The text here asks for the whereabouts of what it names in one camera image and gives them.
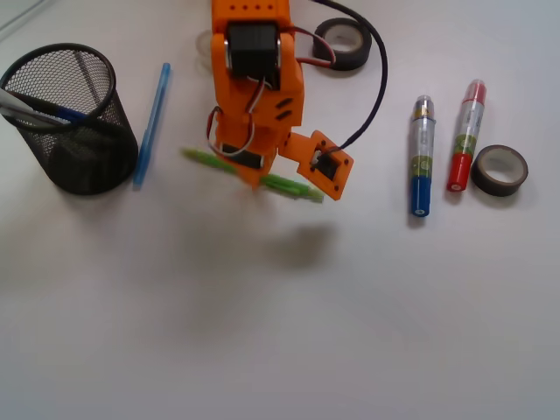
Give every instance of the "label on glue stick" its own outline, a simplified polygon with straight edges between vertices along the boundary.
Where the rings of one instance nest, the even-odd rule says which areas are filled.
[[[431,178],[431,168],[433,159],[429,156],[414,156],[410,164],[412,178],[426,177]]]
[[[455,138],[453,153],[473,156],[480,133],[480,126],[482,125],[484,105],[476,101],[465,102],[461,115],[463,117],[461,118],[459,133]]]

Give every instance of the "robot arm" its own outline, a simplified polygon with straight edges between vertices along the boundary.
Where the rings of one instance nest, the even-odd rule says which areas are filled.
[[[339,200],[352,158],[318,131],[311,137],[291,132],[301,125],[305,97],[294,29],[289,0],[213,0],[219,105],[213,149],[253,187],[280,155],[298,162],[299,174]]]

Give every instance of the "tape roll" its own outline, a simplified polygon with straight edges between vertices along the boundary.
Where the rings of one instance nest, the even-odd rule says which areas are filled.
[[[348,72],[368,62],[372,45],[371,34],[368,28],[355,20],[343,17],[329,19],[319,25],[315,34],[333,46],[336,63],[331,66],[332,70]],[[313,41],[313,56],[322,60],[331,59],[325,46],[316,39]]]
[[[483,149],[471,170],[474,184],[494,197],[517,193],[529,175],[529,166],[521,154],[507,146]]]

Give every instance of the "black mesh pencil holder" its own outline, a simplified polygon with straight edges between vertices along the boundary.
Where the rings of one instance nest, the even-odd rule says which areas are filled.
[[[0,88],[49,116],[47,124],[5,119],[58,187],[79,195],[105,193],[134,171],[138,145],[116,93],[115,70],[96,50],[76,44],[39,48],[8,69]]]

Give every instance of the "green stick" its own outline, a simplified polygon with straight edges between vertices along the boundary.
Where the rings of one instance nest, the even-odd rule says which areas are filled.
[[[191,159],[205,166],[219,169],[231,175],[237,174],[237,170],[231,164],[227,164],[210,153],[194,149],[183,149],[182,153],[185,158]],[[325,198],[325,195],[315,188],[286,178],[278,177],[277,175],[267,175],[266,177],[262,177],[261,185],[267,187],[275,193],[281,193],[282,195],[293,199],[311,200],[320,204]]]

